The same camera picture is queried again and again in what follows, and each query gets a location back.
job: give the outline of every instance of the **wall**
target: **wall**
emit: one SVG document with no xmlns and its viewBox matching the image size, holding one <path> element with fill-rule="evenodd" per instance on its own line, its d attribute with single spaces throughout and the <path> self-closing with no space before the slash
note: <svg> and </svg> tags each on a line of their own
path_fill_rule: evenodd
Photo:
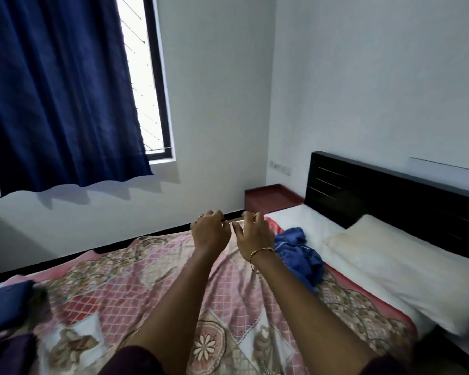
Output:
<svg viewBox="0 0 469 375">
<path fill-rule="evenodd" d="M 469 168 L 469 0 L 277 0 L 267 184 L 312 151 Z"/>
<path fill-rule="evenodd" d="M 264 185 L 275 0 L 157 0 L 177 162 L 0 199 L 0 272 L 244 206 Z"/>
</svg>

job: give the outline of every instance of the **wooden nightstand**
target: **wooden nightstand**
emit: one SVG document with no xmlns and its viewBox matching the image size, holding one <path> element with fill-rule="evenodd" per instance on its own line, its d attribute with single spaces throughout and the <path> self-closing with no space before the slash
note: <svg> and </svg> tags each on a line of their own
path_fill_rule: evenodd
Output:
<svg viewBox="0 0 469 375">
<path fill-rule="evenodd" d="M 281 184 L 247 189 L 245 210 L 263 214 L 276 212 L 304 203 L 304 199 Z"/>
</svg>

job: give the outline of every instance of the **bracelet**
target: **bracelet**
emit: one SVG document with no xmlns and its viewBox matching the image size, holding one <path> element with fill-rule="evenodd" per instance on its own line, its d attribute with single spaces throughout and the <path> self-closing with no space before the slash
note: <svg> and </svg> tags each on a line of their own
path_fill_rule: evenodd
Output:
<svg viewBox="0 0 469 375">
<path fill-rule="evenodd" d="M 258 270 L 254 270 L 254 265 L 252 264 L 252 258 L 254 257 L 254 255 L 257 252 L 260 252 L 261 250 L 269 250 L 269 251 L 272 251 L 272 252 L 276 253 L 275 249 L 273 249 L 272 247 L 263 247 L 263 248 L 258 248 L 257 250 L 254 250 L 252 252 L 252 255 L 250 255 L 250 261 L 249 261 L 250 262 L 250 267 L 252 268 L 252 275 L 254 274 L 254 272 L 255 272 L 256 275 L 260 274 L 260 272 Z"/>
</svg>

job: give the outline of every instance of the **pillow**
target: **pillow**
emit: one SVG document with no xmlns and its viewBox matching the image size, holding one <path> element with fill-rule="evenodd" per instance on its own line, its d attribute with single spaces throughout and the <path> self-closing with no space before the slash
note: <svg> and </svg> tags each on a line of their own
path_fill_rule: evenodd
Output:
<svg viewBox="0 0 469 375">
<path fill-rule="evenodd" d="M 324 244 L 445 330 L 469 327 L 469 258 L 368 214 Z"/>
</svg>

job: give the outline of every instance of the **black headboard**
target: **black headboard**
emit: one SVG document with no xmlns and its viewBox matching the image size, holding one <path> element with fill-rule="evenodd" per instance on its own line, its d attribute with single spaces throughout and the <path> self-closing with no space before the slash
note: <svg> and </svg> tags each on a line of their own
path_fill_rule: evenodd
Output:
<svg viewBox="0 0 469 375">
<path fill-rule="evenodd" d="M 469 192 L 461 189 L 316 151 L 304 204 L 345 228 L 371 214 L 469 258 Z"/>
</svg>

